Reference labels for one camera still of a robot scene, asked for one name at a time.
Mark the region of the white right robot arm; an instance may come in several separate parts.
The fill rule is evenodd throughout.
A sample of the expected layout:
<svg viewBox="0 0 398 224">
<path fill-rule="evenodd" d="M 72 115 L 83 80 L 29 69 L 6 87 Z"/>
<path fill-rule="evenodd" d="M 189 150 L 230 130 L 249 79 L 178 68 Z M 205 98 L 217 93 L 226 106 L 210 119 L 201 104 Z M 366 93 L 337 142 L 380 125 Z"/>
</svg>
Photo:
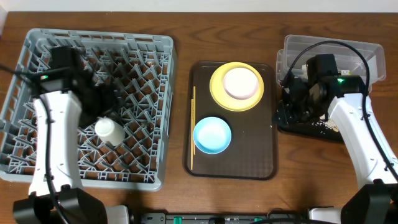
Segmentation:
<svg viewBox="0 0 398 224">
<path fill-rule="evenodd" d="M 397 223 L 397 157 L 373 113 L 368 88 L 357 75 L 288 74 L 275 121 L 279 126 L 325 116 L 337 126 L 354 165 L 358 192 L 342 207 L 312 208 L 310 220 L 328 223 Z"/>
</svg>

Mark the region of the white pink bowl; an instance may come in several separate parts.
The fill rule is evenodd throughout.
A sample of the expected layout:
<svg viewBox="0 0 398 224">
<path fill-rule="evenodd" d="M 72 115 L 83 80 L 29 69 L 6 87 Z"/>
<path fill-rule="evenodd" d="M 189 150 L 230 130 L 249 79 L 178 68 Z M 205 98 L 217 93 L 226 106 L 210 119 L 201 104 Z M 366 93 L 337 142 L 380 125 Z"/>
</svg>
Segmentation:
<svg viewBox="0 0 398 224">
<path fill-rule="evenodd" d="M 233 68 L 223 78 L 225 92 L 236 100 L 246 100 L 254 96 L 259 88 L 259 80 L 248 68 Z"/>
</svg>

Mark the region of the pale green cup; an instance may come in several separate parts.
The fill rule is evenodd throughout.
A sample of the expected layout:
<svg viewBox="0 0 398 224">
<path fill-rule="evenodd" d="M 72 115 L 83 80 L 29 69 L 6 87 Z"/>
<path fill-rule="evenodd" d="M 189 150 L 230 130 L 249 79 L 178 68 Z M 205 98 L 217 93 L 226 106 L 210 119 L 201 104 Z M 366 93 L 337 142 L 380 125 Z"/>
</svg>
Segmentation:
<svg viewBox="0 0 398 224">
<path fill-rule="evenodd" d="M 125 139 L 124 128 L 109 118 L 101 118 L 96 122 L 95 133 L 103 142 L 112 146 L 121 144 Z"/>
</svg>

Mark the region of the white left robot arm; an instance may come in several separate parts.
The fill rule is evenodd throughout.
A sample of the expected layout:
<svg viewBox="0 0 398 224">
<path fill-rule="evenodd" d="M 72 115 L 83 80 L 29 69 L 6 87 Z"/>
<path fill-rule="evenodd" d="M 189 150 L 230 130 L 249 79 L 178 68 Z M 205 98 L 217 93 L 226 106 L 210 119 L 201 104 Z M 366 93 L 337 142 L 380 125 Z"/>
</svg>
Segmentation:
<svg viewBox="0 0 398 224">
<path fill-rule="evenodd" d="M 37 158 L 27 199 L 13 205 L 17 223 L 109 223 L 104 204 L 83 190 L 77 132 L 83 102 L 99 96 L 93 74 L 63 67 L 16 72 L 34 98 Z"/>
</svg>

